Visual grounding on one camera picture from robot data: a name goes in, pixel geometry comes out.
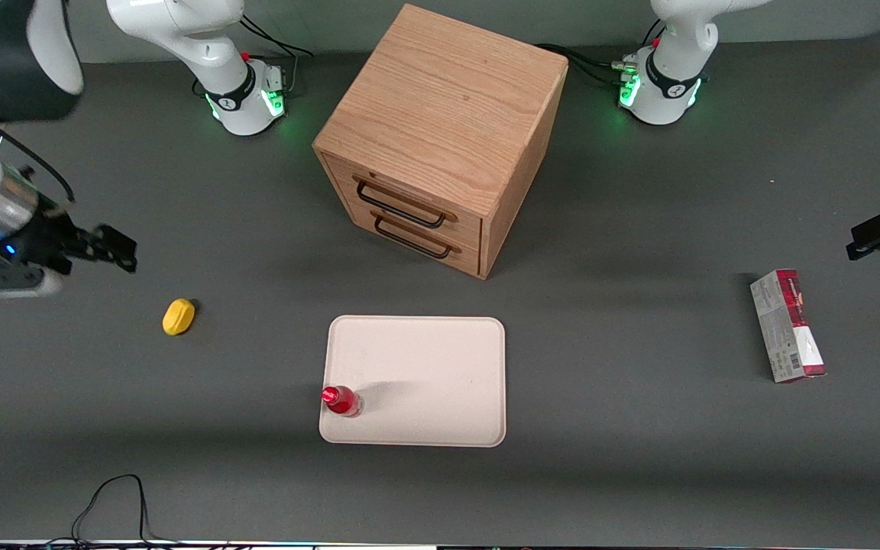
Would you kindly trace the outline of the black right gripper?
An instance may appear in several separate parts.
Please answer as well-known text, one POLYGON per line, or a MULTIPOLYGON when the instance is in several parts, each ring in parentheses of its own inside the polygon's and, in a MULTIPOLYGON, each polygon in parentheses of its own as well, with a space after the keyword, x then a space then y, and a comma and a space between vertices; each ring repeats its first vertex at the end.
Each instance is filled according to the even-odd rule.
POLYGON ((137 242, 108 224, 93 230, 78 228, 69 215, 48 217, 36 212, 30 222, 9 236, 0 237, 0 257, 7 264, 34 265, 62 276, 70 275, 77 258, 108 258, 108 263, 135 273, 137 242))

